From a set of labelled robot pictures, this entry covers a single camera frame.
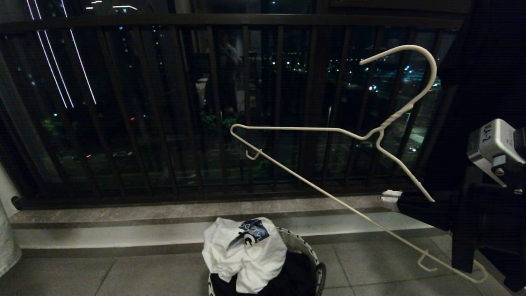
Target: wicker basket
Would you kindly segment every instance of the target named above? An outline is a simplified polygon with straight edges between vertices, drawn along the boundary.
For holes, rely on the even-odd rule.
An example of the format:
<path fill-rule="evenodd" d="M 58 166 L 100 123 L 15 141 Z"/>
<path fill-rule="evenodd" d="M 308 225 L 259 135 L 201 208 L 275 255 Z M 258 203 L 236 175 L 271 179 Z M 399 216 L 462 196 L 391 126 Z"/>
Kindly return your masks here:
<path fill-rule="evenodd" d="M 278 230 L 279 236 L 281 236 L 281 239 L 283 239 L 283 242 L 287 246 L 288 251 L 300 251 L 301 253 L 309 257 L 312 269 L 315 270 L 316 273 L 315 295 L 321 296 L 323 292 L 323 287 L 325 286 L 325 276 L 327 274 L 325 264 L 323 262 L 318 261 L 318 257 L 316 256 L 316 253 L 314 253 L 314 250 L 299 235 L 294 234 L 290 230 L 281 227 L 276 227 L 276 229 Z M 216 294 L 214 293 L 212 282 L 210 281 L 210 274 L 208 275 L 208 294 L 210 296 L 216 296 Z"/>

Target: gray floor tile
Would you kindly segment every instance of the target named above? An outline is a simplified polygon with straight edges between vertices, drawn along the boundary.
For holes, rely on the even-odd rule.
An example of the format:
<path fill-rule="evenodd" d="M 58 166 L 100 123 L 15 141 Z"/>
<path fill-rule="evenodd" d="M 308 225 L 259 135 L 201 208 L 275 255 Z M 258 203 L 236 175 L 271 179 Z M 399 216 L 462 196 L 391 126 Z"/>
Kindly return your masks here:
<path fill-rule="evenodd" d="M 325 289 L 323 291 L 323 296 L 355 296 L 351 288 L 332 288 Z"/>
<path fill-rule="evenodd" d="M 416 246 L 429 250 L 438 259 L 447 257 L 428 238 L 410 239 Z M 452 274 L 438 263 L 424 259 L 423 264 L 437 271 L 427 272 L 417 265 L 421 253 L 398 240 L 335 244 L 335 250 L 351 286 L 413 280 Z"/>
<path fill-rule="evenodd" d="M 435 243 L 435 245 L 451 260 L 451 236 L 450 235 L 441 235 L 441 236 L 432 236 L 430 239 Z M 480 270 L 476 265 L 473 265 L 473 270 Z"/>
<path fill-rule="evenodd" d="M 327 267 L 327 277 L 325 279 L 326 288 L 347 287 L 349 282 L 343 272 L 340 261 L 331 244 L 313 245 L 312 248 L 318 256 L 320 262 L 325 263 Z"/>
<path fill-rule="evenodd" d="M 356 296 L 390 296 L 390 295 L 418 295 L 418 296 L 480 296 L 480 292 L 459 275 L 443 277 L 372 284 L 352 287 Z"/>
<path fill-rule="evenodd" d="M 475 271 L 472 276 L 476 279 L 482 277 L 482 271 Z M 497 281 L 491 275 L 488 279 L 480 284 L 473 284 L 477 290 L 479 290 L 484 296 L 511 296 L 512 294 L 504 288 L 499 281 Z"/>
<path fill-rule="evenodd" d="M 95 295 L 112 258 L 22 258 L 0 278 L 0 295 Z"/>
<path fill-rule="evenodd" d="M 97 296 L 201 296 L 207 280 L 201 253 L 119 258 Z"/>

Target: balcony railing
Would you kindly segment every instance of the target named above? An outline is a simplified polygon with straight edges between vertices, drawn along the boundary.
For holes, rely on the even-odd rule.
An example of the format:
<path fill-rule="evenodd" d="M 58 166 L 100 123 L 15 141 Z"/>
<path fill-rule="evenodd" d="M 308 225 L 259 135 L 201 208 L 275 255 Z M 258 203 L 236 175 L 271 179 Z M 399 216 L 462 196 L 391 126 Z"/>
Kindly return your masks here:
<path fill-rule="evenodd" d="M 442 14 L 156 14 L 2 24 L 2 162 L 28 207 L 307 195 L 265 160 L 245 159 L 229 127 L 363 133 L 422 89 L 429 70 L 409 52 L 366 68 L 359 59 L 399 43 L 443 59 L 461 25 L 461 17 Z M 234 89 L 225 82 L 225 32 L 236 32 L 243 48 Z M 228 105 L 231 91 L 235 103 Z M 437 80 L 387 130 L 386 147 L 417 174 L 447 111 L 444 93 Z M 335 193 L 410 188 L 369 142 L 278 131 L 245 137 Z"/>

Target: hanger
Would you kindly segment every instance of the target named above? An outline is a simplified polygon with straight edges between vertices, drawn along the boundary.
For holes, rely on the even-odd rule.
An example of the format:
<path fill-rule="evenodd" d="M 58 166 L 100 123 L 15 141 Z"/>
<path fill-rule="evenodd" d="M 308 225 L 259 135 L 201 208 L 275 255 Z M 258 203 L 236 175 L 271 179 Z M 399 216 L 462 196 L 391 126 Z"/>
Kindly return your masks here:
<path fill-rule="evenodd" d="M 468 275 L 466 275 L 465 273 L 463 273 L 462 271 L 458 270 L 458 269 L 455 269 L 451 266 L 449 266 L 449 264 L 441 261 L 440 259 L 436 258 L 435 256 L 431 255 L 428 253 L 428 250 L 423 250 L 419 247 L 417 247 L 416 245 L 412 244 L 411 242 L 407 241 L 406 239 L 402 238 L 401 236 L 397 235 L 396 233 L 388 230 L 387 228 L 385 228 L 383 225 L 381 225 L 380 223 L 374 221 L 373 219 L 367 217 L 366 215 L 362 214 L 360 211 L 356 210 L 355 208 L 349 206 L 348 204 L 346 204 L 345 202 L 339 200 L 338 198 L 334 197 L 333 195 L 331 195 L 330 193 L 328 193 L 327 191 L 323 190 L 322 188 L 314 185 L 312 182 L 308 181 L 307 179 L 305 179 L 304 177 L 302 177 L 301 175 L 299 175 L 298 173 L 294 172 L 293 170 L 289 169 L 288 167 L 284 166 L 283 164 L 281 164 L 280 162 L 278 162 L 277 160 L 273 159 L 272 157 L 270 157 L 268 154 L 266 154 L 265 152 L 262 151 L 262 149 L 258 149 L 257 147 L 253 146 L 252 144 L 250 144 L 249 142 L 245 141 L 243 138 L 241 138 L 240 136 L 238 136 L 236 133 L 234 133 L 234 129 L 237 128 L 237 127 L 240 127 L 242 129 L 247 129 L 247 130 L 281 130 L 281 131 L 317 131 L 317 132 L 338 132 L 338 133 L 342 133 L 342 134 L 345 134 L 349 137 L 353 137 L 354 139 L 357 139 L 357 140 L 360 140 L 360 141 L 364 141 L 364 140 L 367 140 L 368 138 L 370 138 L 373 134 L 377 133 L 378 132 L 378 139 L 376 140 L 376 148 L 382 153 L 384 154 L 385 156 L 387 156 L 388 158 L 392 159 L 399 167 L 401 167 L 403 169 L 403 171 L 407 174 L 407 176 L 411 179 L 411 181 L 418 187 L 418 189 L 424 194 L 424 196 L 430 201 L 430 202 L 434 202 L 434 199 L 431 197 L 431 195 L 427 192 L 427 190 L 422 186 L 422 184 L 417 180 L 417 178 L 411 173 L 411 171 L 407 168 L 407 166 L 400 160 L 398 159 L 396 156 L 392 155 L 391 153 L 389 153 L 387 150 L 385 150 L 384 148 L 382 148 L 382 146 L 380 145 L 381 144 L 381 141 L 383 139 L 383 135 L 384 135 L 384 130 L 393 122 L 395 121 L 396 119 L 398 119 L 400 116 L 402 116 L 402 114 L 404 114 L 405 112 L 413 109 L 413 106 L 414 104 L 420 100 L 425 94 L 427 94 L 428 90 L 431 89 L 434 81 L 435 81 L 435 78 L 437 77 L 437 63 L 435 62 L 433 56 L 431 55 L 431 53 L 429 53 L 425 48 L 421 47 L 421 46 L 418 46 L 418 45 L 401 45 L 401 46 L 397 46 L 397 47 L 394 47 L 394 48 L 391 48 L 390 50 L 387 50 L 387 51 L 384 51 L 382 53 L 379 53 L 377 55 L 374 55 L 370 58 L 367 58 L 363 61 L 360 61 L 360 65 L 365 65 L 367 63 L 370 63 L 372 61 L 375 61 L 381 57 L 384 57 L 386 55 L 390 55 L 392 53 L 395 53 L 395 52 L 398 52 L 398 51 L 404 51 L 404 50 L 413 50 L 413 51 L 417 51 L 419 53 L 421 53 L 422 55 L 424 55 L 424 57 L 427 59 L 427 61 L 429 62 L 429 66 L 430 66 L 430 69 L 431 69 L 431 73 L 429 75 L 429 81 L 428 81 L 428 84 L 425 86 L 425 88 L 417 95 L 415 96 L 412 100 L 410 100 L 404 107 L 402 107 L 400 110 L 396 111 L 395 113 L 393 113 L 389 118 L 387 118 L 387 120 L 385 120 L 382 124 L 380 124 L 379 127 L 375 128 L 375 129 L 372 129 L 369 133 L 367 133 L 365 136 L 358 136 L 354 133 L 351 133 L 349 131 L 346 131 L 344 129 L 339 129 L 339 128 L 336 128 L 336 127 L 291 127 L 291 126 L 247 126 L 247 125 L 242 125 L 242 124 L 234 124 L 232 125 L 232 127 L 230 128 L 230 133 L 232 134 L 232 136 L 234 136 L 235 138 L 237 138 L 238 140 L 240 140 L 241 142 L 245 143 L 247 146 L 249 146 L 250 148 L 252 148 L 254 151 L 256 151 L 256 155 L 254 156 L 250 156 L 249 153 L 248 153 L 248 150 L 245 151 L 245 154 L 246 156 L 251 159 L 251 160 L 255 160 L 259 155 L 263 155 L 266 159 L 272 161 L 273 163 L 275 163 L 277 166 L 279 166 L 280 168 L 284 169 L 285 171 L 289 172 L 290 174 L 294 175 L 295 177 L 297 177 L 298 179 L 302 180 L 303 182 L 307 183 L 308 185 L 310 185 L 312 188 L 316 189 L 317 191 L 323 193 L 325 196 L 333 199 L 334 201 L 336 201 L 337 203 L 343 205 L 344 207 L 348 208 L 349 210 L 351 210 L 352 212 L 354 212 L 355 214 L 359 215 L 360 217 L 364 218 L 365 220 L 369 221 L 370 223 L 376 225 L 378 228 L 382 229 L 383 231 L 389 233 L 390 235 L 392 235 L 393 237 L 395 237 L 396 239 L 400 240 L 401 242 L 403 242 L 404 244 L 410 246 L 411 248 L 417 250 L 418 252 L 422 253 L 422 256 L 418 259 L 417 261 L 417 264 L 418 266 L 420 266 L 421 268 L 423 268 L 424 270 L 428 271 L 428 272 L 433 272 L 433 271 L 436 271 L 437 269 L 434 268 L 434 269 L 430 269 L 428 267 L 425 267 L 423 264 L 422 264 L 422 260 L 425 258 L 425 257 L 428 257 L 432 260 L 434 260 L 435 262 L 437 262 L 438 264 L 444 266 L 445 268 L 455 272 L 456 274 L 460 275 L 461 277 L 473 282 L 473 283 L 481 283 L 483 281 L 485 281 L 487 278 L 488 278 L 488 272 L 487 270 L 484 268 L 484 266 L 482 266 L 482 264 L 480 264 L 477 260 L 474 260 L 473 263 L 475 265 L 477 265 L 481 270 L 482 272 L 484 273 L 484 276 L 481 278 L 481 279 L 474 279 Z"/>

